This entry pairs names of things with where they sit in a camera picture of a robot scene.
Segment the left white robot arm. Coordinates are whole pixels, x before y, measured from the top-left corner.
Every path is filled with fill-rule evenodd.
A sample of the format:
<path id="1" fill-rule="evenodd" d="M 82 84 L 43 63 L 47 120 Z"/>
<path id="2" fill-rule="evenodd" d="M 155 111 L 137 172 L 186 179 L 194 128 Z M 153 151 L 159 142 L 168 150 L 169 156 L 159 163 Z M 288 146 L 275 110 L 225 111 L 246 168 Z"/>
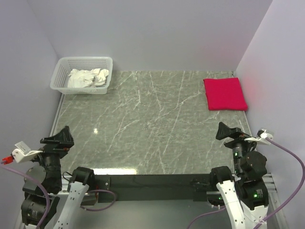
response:
<path id="1" fill-rule="evenodd" d="M 40 143 L 43 147 L 30 159 L 37 165 L 30 168 L 26 174 L 37 179 L 48 194 L 45 195 L 36 184 L 25 178 L 22 188 L 25 200 L 21 205 L 21 217 L 22 222 L 27 226 L 37 226 L 41 220 L 42 224 L 39 228 L 43 229 L 56 213 L 60 200 L 57 194 L 62 190 L 61 159 L 74 146 L 74 139 L 70 128 L 65 126 L 57 134 L 41 139 Z M 62 211 L 66 218 L 57 222 L 60 229 L 69 227 L 68 219 L 73 216 L 69 210 L 79 207 L 85 193 L 93 190 L 94 187 L 95 178 L 92 169 L 77 167 L 73 171 L 68 188 L 70 199 L 67 200 Z"/>

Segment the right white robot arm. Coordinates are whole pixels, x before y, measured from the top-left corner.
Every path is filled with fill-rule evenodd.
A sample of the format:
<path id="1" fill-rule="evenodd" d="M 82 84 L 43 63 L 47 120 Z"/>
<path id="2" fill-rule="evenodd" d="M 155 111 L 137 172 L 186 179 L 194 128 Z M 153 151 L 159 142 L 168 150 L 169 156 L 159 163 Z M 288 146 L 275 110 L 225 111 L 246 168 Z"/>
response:
<path id="1" fill-rule="evenodd" d="M 267 227 L 263 221 L 269 206 L 268 190 L 263 181 L 267 159 L 256 151 L 256 146 L 266 144 L 268 136 L 265 129 L 253 137 L 238 127 L 230 128 L 223 122 L 218 125 L 215 138 L 231 139 L 224 146 L 233 152 L 234 172 L 226 166 L 213 168 L 209 185 L 220 192 L 233 229 Z"/>

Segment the red t shirt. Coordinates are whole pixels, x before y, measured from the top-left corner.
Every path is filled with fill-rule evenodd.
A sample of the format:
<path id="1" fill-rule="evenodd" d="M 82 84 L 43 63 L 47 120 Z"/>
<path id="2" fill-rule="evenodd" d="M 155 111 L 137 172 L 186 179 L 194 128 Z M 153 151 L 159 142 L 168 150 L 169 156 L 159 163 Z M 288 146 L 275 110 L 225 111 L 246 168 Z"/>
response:
<path id="1" fill-rule="evenodd" d="M 238 78 L 203 79 L 208 109 L 210 111 L 247 111 L 241 84 Z"/>

